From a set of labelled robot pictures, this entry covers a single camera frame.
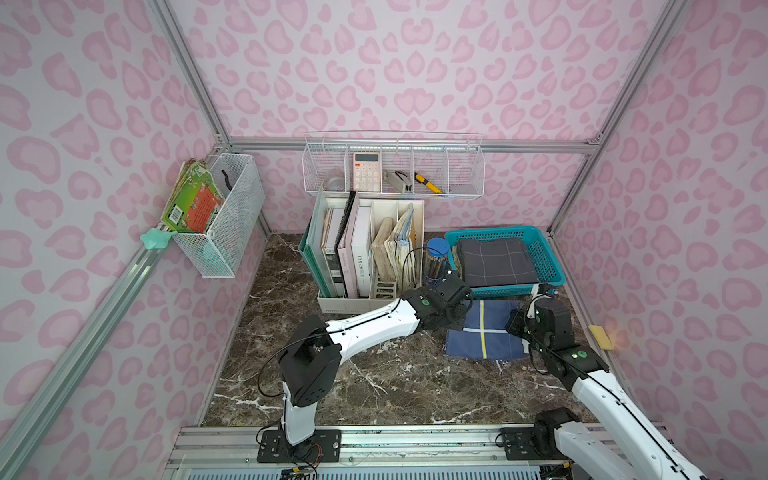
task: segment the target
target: calculator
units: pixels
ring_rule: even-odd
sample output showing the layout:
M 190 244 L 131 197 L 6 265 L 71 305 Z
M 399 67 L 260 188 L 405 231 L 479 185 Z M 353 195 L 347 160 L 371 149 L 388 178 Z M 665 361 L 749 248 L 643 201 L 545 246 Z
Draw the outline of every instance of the calculator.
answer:
M 356 152 L 353 154 L 353 190 L 358 192 L 380 192 L 381 156 L 378 152 Z

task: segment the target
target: marble floor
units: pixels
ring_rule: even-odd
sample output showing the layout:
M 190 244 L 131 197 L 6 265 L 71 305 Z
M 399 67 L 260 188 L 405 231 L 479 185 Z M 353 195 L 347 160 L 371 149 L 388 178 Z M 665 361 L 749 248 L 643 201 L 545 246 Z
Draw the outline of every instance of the marble floor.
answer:
M 281 398 L 266 398 L 257 389 L 263 362 L 309 314 L 342 318 L 320 313 L 299 241 L 300 235 L 270 237 L 203 425 L 266 425 L 278 419 Z M 574 314 L 572 319 L 577 340 L 585 344 Z M 267 393 L 279 392 L 276 362 L 265 368 L 262 386 Z M 532 422 L 536 413 L 559 406 L 594 421 L 558 380 L 536 373 L 527 357 L 498 362 L 446 356 L 445 331 L 422 332 L 341 365 L 333 390 L 318 405 L 316 424 Z

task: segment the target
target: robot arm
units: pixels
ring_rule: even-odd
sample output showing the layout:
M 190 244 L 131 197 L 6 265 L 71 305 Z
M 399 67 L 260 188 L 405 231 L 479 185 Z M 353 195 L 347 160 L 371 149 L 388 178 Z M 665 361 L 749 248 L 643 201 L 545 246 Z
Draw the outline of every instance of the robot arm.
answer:
M 536 425 L 536 446 L 572 458 L 594 480 L 707 480 L 634 404 L 602 358 L 590 347 L 575 343 L 568 308 L 549 295 L 533 294 L 526 309 L 513 312 L 507 331 L 540 352 L 547 371 L 600 420 L 629 463 L 592 437 L 575 415 L 553 419 L 545 412 L 543 424 Z
M 594 439 L 568 410 L 543 412 L 534 448 L 561 452 L 594 480 L 706 480 L 650 423 L 593 350 L 574 343 L 568 309 L 546 295 L 513 313 L 507 331 L 539 351 L 548 371 L 601 421 L 630 463 Z M 411 290 L 383 308 L 345 320 L 311 316 L 294 332 L 280 357 L 284 410 L 280 430 L 294 458 L 314 445 L 317 402 L 331 389 L 339 365 L 357 353 L 421 329 L 461 329 L 471 290 L 454 274 L 436 287 Z
M 280 357 L 283 417 L 280 428 L 294 458 L 313 445 L 317 402 L 333 386 L 339 366 L 357 353 L 418 330 L 461 329 L 472 291 L 448 271 L 437 286 L 405 292 L 387 306 L 344 320 L 324 323 L 310 316 L 293 332 Z

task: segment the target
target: metal vent grille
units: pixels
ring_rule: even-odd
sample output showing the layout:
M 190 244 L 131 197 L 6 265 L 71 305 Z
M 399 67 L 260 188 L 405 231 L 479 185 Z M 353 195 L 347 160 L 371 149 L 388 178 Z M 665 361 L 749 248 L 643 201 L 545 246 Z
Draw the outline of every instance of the metal vent grille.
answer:
M 534 466 L 322 467 L 319 480 L 541 480 Z M 276 480 L 279 468 L 195 469 L 187 480 Z

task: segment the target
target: worn notebook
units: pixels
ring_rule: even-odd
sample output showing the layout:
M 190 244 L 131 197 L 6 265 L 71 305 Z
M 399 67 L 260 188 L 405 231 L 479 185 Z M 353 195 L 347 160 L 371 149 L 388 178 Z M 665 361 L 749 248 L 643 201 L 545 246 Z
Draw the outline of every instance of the worn notebook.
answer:
M 376 272 L 379 278 L 383 282 L 394 283 L 395 282 L 395 269 L 392 268 L 392 264 L 389 262 L 389 257 L 386 253 L 386 247 L 384 242 L 392 234 L 392 229 L 395 227 L 395 219 L 387 217 L 382 221 L 379 231 L 376 233 L 376 238 L 373 240 L 371 250 L 373 251 L 373 259 L 376 262 Z

